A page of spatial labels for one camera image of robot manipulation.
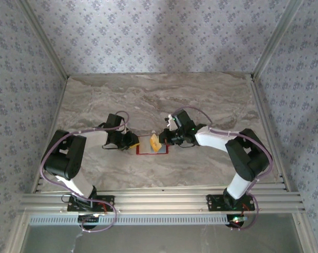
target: perforated strip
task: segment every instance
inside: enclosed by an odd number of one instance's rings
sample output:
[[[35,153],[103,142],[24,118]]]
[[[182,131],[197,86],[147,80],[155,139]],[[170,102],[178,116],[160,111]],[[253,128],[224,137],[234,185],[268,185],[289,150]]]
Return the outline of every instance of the perforated strip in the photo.
[[[100,216],[98,223],[87,225],[108,225],[112,215]],[[228,224],[227,216],[215,215],[119,215],[115,225],[223,225]],[[78,225],[77,215],[33,215],[31,226]]]

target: patterned wallpaper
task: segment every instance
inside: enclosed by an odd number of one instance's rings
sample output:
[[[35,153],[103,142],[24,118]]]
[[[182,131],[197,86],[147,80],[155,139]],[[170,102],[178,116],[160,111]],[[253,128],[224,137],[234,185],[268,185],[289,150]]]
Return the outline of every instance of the patterned wallpaper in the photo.
[[[318,242],[318,0],[304,0],[262,73],[288,176]]]
[[[29,0],[69,75],[252,72],[288,0]]]
[[[36,175],[64,82],[14,0],[0,0],[0,252]]]

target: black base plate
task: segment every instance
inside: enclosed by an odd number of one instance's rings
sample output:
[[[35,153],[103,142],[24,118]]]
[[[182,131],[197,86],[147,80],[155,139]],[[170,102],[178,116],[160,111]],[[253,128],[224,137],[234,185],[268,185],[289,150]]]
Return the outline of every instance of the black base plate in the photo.
[[[239,202],[236,204],[234,208],[229,207],[225,204],[223,200],[223,195],[207,195],[207,204],[208,204],[208,211],[209,212],[215,212],[215,211],[254,211],[255,205],[254,200],[249,195],[243,195],[243,197],[239,200]]]
[[[107,196],[98,195],[95,197],[95,199],[104,200],[114,206],[113,195],[107,195]],[[113,209],[110,206],[105,205],[105,207],[107,212],[113,212]],[[75,198],[73,196],[70,196],[69,202],[68,202],[68,212],[78,212],[78,211],[105,212],[103,205],[94,205],[93,208],[82,206],[75,201]]]

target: marble surface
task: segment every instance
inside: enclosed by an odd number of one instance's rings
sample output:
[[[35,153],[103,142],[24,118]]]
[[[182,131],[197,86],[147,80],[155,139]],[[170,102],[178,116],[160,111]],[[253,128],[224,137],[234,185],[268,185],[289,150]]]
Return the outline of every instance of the marble surface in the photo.
[[[246,74],[188,73],[151,75],[89,75],[70,78],[57,120],[67,131],[95,127],[109,113],[125,110],[128,127],[138,135],[157,133],[164,118],[183,105],[204,110],[213,127],[241,131],[253,129],[267,143]],[[199,112],[186,109],[195,123],[206,123]],[[169,147],[166,155],[136,155],[135,150],[85,151],[82,170],[100,190],[228,184],[235,170],[227,153],[209,148]],[[276,182],[278,172],[263,181]],[[43,191],[56,190],[47,184]]]

